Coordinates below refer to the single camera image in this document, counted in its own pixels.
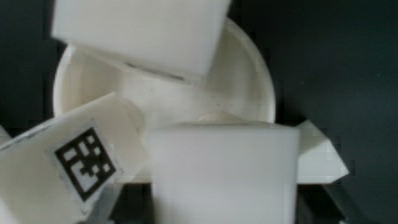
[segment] black and white pattern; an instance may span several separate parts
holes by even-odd
[[[54,151],[82,202],[91,199],[118,169],[95,128]]]

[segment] white bowl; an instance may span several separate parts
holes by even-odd
[[[271,73],[255,43],[231,21],[226,22],[207,86],[198,88],[144,73],[121,71],[70,46],[56,77],[56,116],[116,92],[137,105],[148,127],[198,121],[217,112],[274,123]]]

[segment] black background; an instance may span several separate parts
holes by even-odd
[[[52,117],[64,46],[50,0],[0,1],[0,124],[15,136]],[[352,223],[398,223],[398,1],[242,0],[230,16],[267,58],[278,122],[308,118],[350,176],[327,188]]]

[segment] dark surface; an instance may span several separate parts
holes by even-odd
[[[116,224],[155,224],[151,184],[127,184],[111,214]]]
[[[301,186],[295,224],[340,224],[342,220],[345,216],[324,187]]]
[[[63,46],[50,0],[2,0],[0,124],[16,135],[52,117]],[[354,223],[398,223],[398,1],[242,0],[231,17],[267,58],[278,122],[311,119],[350,176],[329,187]]]

